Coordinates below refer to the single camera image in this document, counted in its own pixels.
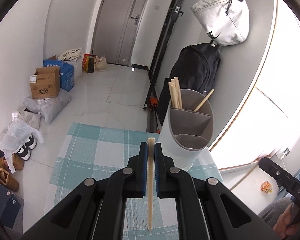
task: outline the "metal rivet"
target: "metal rivet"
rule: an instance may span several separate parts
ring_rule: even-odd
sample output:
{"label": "metal rivet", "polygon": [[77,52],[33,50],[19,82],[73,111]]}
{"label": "metal rivet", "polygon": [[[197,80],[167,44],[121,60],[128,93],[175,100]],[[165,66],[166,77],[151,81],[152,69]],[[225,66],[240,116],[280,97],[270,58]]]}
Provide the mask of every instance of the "metal rivet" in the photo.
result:
{"label": "metal rivet", "polygon": [[127,167],[127,168],[124,168],[124,169],[122,170],[122,172],[123,172],[124,174],[131,174],[131,173],[133,172],[133,169]]}
{"label": "metal rivet", "polygon": [[218,180],[216,178],[209,178],[208,179],[208,183],[210,185],[217,185],[218,184]]}
{"label": "metal rivet", "polygon": [[92,186],[94,184],[94,179],[92,178],[85,179],[84,184],[86,186]]}
{"label": "metal rivet", "polygon": [[180,169],[177,168],[177,167],[171,167],[171,168],[169,169],[169,171],[170,171],[171,173],[173,173],[173,174],[176,174],[176,173],[178,173],[178,172],[180,171]]}

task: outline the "blue box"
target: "blue box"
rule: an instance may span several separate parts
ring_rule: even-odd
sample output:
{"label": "blue box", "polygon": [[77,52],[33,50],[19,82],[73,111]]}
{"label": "blue box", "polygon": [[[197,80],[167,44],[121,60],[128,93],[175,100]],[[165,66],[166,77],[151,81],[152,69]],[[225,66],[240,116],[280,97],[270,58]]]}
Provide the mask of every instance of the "blue box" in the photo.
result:
{"label": "blue box", "polygon": [[71,64],[66,63],[62,60],[46,59],[43,61],[43,66],[44,67],[59,66],[60,67],[60,88],[68,92],[73,88],[74,68]]}
{"label": "blue box", "polygon": [[0,220],[2,224],[13,229],[18,220],[17,216],[21,208],[18,198],[0,184]]}

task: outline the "shoe box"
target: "shoe box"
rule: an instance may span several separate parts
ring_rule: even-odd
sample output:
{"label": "shoe box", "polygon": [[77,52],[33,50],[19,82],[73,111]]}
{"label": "shoe box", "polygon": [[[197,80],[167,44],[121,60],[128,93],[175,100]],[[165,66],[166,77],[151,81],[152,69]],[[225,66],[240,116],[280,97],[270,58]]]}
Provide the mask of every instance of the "shoe box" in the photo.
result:
{"label": "shoe box", "polygon": [[21,220],[22,225],[23,199],[14,195],[0,184],[0,219],[4,226],[18,230],[16,227]]}

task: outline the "tile floor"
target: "tile floor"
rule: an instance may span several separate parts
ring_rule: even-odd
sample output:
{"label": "tile floor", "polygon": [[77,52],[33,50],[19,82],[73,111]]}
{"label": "tile floor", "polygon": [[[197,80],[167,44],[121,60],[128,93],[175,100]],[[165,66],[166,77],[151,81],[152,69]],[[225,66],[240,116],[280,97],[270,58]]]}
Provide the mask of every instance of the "tile floor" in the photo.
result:
{"label": "tile floor", "polygon": [[66,108],[49,124],[41,119],[39,131],[45,142],[32,151],[22,171],[17,193],[25,200],[23,231],[42,216],[53,166],[72,122],[136,131],[146,131],[144,100],[150,85],[146,70],[108,65],[105,72],[83,73],[70,91]]}

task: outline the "black backpack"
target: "black backpack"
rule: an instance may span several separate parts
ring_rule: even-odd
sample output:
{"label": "black backpack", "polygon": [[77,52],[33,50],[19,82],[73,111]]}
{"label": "black backpack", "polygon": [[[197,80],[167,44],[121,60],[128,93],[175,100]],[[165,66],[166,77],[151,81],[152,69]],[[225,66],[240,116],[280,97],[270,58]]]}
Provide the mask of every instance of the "black backpack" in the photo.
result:
{"label": "black backpack", "polygon": [[160,94],[158,118],[161,125],[163,125],[170,101],[168,82],[172,78],[179,78],[180,88],[188,88],[200,93],[210,92],[220,64],[218,47],[210,42],[187,46],[181,50],[170,72],[170,77],[164,80]]}

